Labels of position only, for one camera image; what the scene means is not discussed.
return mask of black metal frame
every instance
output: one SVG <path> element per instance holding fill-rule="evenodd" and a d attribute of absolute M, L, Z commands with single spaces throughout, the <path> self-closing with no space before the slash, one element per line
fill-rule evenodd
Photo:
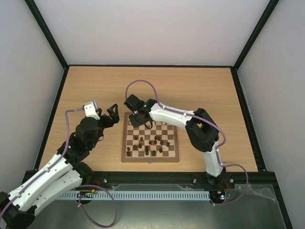
<path fill-rule="evenodd" d="M 49 122 L 46 128 L 46 132 L 43 137 L 43 141 L 39 150 L 39 154 L 34 166 L 33 171 L 26 172 L 24 180 L 30 178 L 35 171 L 39 169 L 39 165 L 41 162 L 41 158 L 43 155 L 43 151 L 45 149 L 47 139 L 51 130 L 51 125 L 56 113 L 56 109 L 59 103 L 59 99 L 63 90 L 63 86 L 65 83 L 65 79 L 67 77 L 67 73 L 69 70 L 69 66 L 111 66 L 111 67 L 180 67 L 180 68 L 230 68 L 233 81 L 235 84 L 237 96 L 240 102 L 241 110 L 244 116 L 244 121 L 246 124 L 247 132 L 249 135 L 249 139 L 251 142 L 251 147 L 254 153 L 255 162 L 257 165 L 258 172 L 249 172 L 249 180 L 252 184 L 272 184 L 276 198 L 279 202 L 279 206 L 284 218 L 284 222 L 287 228 L 292 228 L 285 203 L 279 189 L 276 177 L 274 172 L 267 172 L 266 167 L 264 164 L 264 159 L 257 141 L 257 137 L 254 131 L 252 119 L 248 110 L 248 106 L 244 97 L 244 92 L 241 87 L 241 83 L 237 74 L 237 70 L 241 66 L 242 62 L 244 61 L 246 55 L 250 51 L 252 45 L 254 44 L 256 38 L 258 37 L 259 33 L 263 29 L 264 25 L 266 24 L 268 18 L 272 14 L 273 10 L 275 9 L 279 0 L 270 0 L 266 9 L 264 10 L 260 20 L 258 21 L 256 27 L 254 28 L 251 36 L 249 37 L 247 43 L 245 44 L 242 52 L 240 53 L 236 63 L 234 66 L 210 66 L 210 65 L 113 65 L 113 64 L 103 64 L 103 65 L 95 65 L 95 64 L 71 64 L 68 65 L 65 61 L 55 39 L 53 38 L 45 20 L 43 19 L 38 7 L 36 6 L 34 0 L 25 0 L 29 9 L 31 10 L 34 18 L 36 19 L 38 25 L 40 26 L 42 32 L 44 33 L 46 39 L 48 40 L 50 46 L 52 47 L 55 55 L 57 56 L 58 60 L 60 61 L 64 73 L 62 76 L 61 84 L 59 86 L 56 99 L 54 102 L 53 109 L 51 111 L 51 115 L 49 118 Z M 203 173 L 192 173 L 192 172 L 94 172 L 94 176 L 97 177 L 99 180 L 107 179 L 107 185 L 115 185 L 115 184 L 179 184 L 179 185 L 188 185 L 194 188 L 205 188 L 209 190 L 211 187 L 204 186 L 198 183 L 193 183 L 193 180 L 200 180 Z M 244 184 L 245 183 L 245 175 L 243 172 L 227 172 L 226 176 L 232 178 L 234 183 L 236 184 Z"/>

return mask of perforated metal strip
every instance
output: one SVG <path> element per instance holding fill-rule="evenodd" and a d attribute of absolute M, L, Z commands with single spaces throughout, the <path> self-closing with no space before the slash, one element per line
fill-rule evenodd
<path fill-rule="evenodd" d="M 58 199 L 76 200 L 79 198 L 79 191 L 69 191 Z M 112 191 L 115 200 L 210 200 L 209 192 L 205 191 Z M 90 194 L 83 197 L 83 200 L 111 200 L 104 193 Z"/>

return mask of chessboard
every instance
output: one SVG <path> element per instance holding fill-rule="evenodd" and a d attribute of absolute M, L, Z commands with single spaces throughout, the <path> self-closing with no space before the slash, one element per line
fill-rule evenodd
<path fill-rule="evenodd" d="M 177 127 L 152 122 L 133 127 L 126 112 L 122 142 L 122 162 L 179 162 Z"/>

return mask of white wall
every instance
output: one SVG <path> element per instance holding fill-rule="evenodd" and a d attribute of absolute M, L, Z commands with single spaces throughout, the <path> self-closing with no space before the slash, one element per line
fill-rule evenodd
<path fill-rule="evenodd" d="M 35 0 L 69 64 L 233 65 L 269 0 Z"/>
<path fill-rule="evenodd" d="M 0 191 L 33 169 L 63 69 L 21 0 L 0 1 Z"/>
<path fill-rule="evenodd" d="M 304 228 L 305 1 L 282 0 L 239 70 L 267 169 Z"/>

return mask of wooden table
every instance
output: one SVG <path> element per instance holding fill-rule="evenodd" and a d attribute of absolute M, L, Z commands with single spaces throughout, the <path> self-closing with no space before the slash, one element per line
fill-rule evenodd
<path fill-rule="evenodd" d="M 180 161 L 178 163 L 122 163 L 123 105 L 125 88 L 134 80 L 145 79 L 157 90 L 162 103 L 185 110 L 205 109 L 225 132 L 227 143 L 220 148 L 223 163 L 237 163 L 247 171 L 257 171 L 254 155 L 238 102 L 229 68 L 165 68 L 165 67 L 70 67 L 61 94 L 40 168 L 57 152 L 66 139 L 64 112 L 79 108 L 95 99 L 103 110 L 117 103 L 120 122 L 104 130 L 104 139 L 84 162 L 95 171 L 203 172 L 202 153 L 190 143 L 186 131 L 178 128 Z M 145 83 L 129 89 L 146 101 L 154 99 L 153 90 Z M 69 113 L 71 132 L 84 117 L 84 112 Z M 227 171 L 242 171 L 230 167 Z"/>

